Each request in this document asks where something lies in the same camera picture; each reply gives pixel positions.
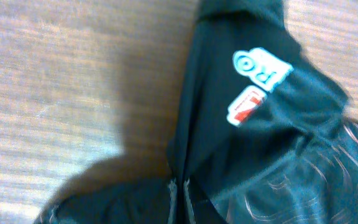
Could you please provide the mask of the black orange patterned jersey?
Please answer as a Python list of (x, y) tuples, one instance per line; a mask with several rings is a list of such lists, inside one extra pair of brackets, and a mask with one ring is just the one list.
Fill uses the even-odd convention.
[(358, 223), (358, 124), (281, 1), (202, 1), (172, 174), (70, 197), (38, 223)]

